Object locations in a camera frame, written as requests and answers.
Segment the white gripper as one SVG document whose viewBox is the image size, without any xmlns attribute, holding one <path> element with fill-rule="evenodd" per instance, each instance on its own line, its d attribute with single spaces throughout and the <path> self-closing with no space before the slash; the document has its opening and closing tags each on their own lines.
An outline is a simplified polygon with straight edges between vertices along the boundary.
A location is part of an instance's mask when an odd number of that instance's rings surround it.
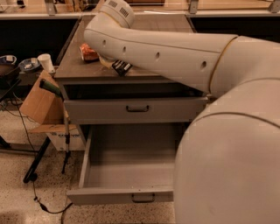
<svg viewBox="0 0 280 224">
<path fill-rule="evenodd" d="M 124 0 L 107 0 L 100 8 L 100 12 L 110 15 L 124 28 L 130 28 L 135 20 L 134 11 Z M 108 59 L 101 55 L 99 56 L 99 61 L 106 68 L 111 68 L 116 62 L 115 59 Z"/>
</svg>

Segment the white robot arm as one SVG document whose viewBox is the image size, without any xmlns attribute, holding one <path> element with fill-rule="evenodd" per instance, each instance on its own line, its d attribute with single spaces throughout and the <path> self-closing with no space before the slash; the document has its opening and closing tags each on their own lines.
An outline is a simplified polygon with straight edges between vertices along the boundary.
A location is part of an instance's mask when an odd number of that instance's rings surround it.
<svg viewBox="0 0 280 224">
<path fill-rule="evenodd" d="M 102 57 L 214 97 L 176 156 L 177 224 L 280 224 L 280 44 L 232 34 L 132 29 L 106 0 L 84 38 Z"/>
</svg>

